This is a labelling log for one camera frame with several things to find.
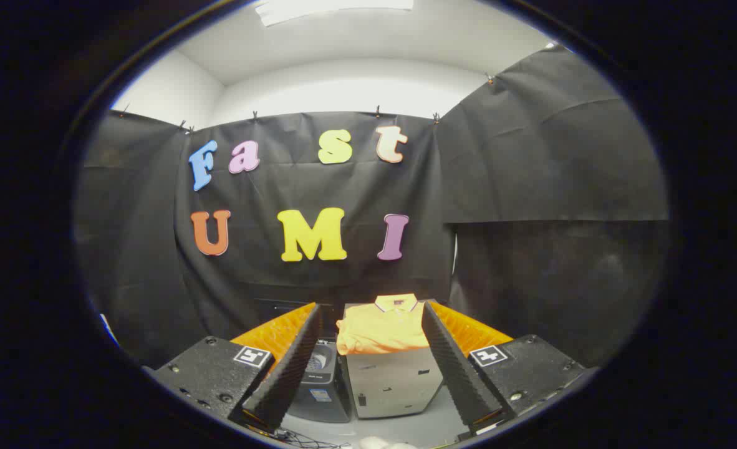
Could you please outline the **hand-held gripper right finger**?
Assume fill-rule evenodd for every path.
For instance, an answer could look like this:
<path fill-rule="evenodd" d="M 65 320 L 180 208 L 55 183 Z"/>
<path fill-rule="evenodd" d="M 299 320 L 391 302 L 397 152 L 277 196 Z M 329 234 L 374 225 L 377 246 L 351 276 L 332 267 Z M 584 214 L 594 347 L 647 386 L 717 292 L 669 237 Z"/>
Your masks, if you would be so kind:
<path fill-rule="evenodd" d="M 587 380 L 587 369 L 540 336 L 513 339 L 436 302 L 421 327 L 470 435 L 528 418 Z"/>

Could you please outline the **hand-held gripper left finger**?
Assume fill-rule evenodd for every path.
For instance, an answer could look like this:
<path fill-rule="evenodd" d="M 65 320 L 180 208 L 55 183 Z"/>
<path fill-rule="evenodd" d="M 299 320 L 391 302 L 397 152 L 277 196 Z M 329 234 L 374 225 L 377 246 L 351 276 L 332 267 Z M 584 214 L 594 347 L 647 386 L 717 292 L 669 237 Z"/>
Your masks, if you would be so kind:
<path fill-rule="evenodd" d="M 322 329 L 309 303 L 234 339 L 206 336 L 152 380 L 208 415 L 272 434 L 291 406 Z"/>

